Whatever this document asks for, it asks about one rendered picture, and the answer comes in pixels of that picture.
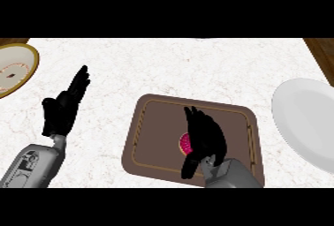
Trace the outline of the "brown tray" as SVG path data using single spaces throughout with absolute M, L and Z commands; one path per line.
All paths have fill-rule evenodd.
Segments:
M 182 178 L 185 153 L 181 138 L 188 132 L 184 110 L 212 116 L 228 142 L 228 157 L 238 159 L 260 183 L 265 182 L 257 119 L 246 107 L 145 94 L 139 98 L 121 158 L 127 173 L 186 185 L 204 186 L 204 174 Z

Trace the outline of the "brown wooden corner piece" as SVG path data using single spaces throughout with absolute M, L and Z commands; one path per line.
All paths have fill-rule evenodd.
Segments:
M 0 46 L 14 43 L 28 43 L 30 38 L 0 38 Z

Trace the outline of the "brown wooden cabinet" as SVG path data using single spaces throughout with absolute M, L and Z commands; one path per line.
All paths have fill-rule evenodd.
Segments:
M 305 43 L 328 83 L 334 87 L 334 38 L 305 38 Z

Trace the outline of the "cream bowl with gold rim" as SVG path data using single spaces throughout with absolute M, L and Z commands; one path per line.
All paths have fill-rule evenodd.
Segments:
M 39 68 L 39 52 L 24 43 L 0 46 L 0 99 L 28 82 Z

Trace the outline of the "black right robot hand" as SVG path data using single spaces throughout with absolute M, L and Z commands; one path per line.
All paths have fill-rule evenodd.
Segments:
M 191 179 L 200 162 L 215 157 L 213 166 L 225 161 L 228 143 L 215 119 L 195 107 L 184 108 L 188 121 L 188 134 L 192 152 L 186 155 L 182 167 L 182 179 Z

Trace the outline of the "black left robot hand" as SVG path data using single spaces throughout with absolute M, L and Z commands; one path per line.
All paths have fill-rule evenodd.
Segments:
M 68 89 L 61 92 L 56 98 L 45 98 L 42 101 L 45 110 L 43 136 L 68 135 L 89 84 L 89 72 L 84 65 L 73 78 Z

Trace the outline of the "white plate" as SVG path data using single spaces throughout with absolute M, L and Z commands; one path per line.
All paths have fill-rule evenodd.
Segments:
M 334 174 L 334 87 L 312 79 L 287 80 L 274 92 L 272 113 L 290 147 Z

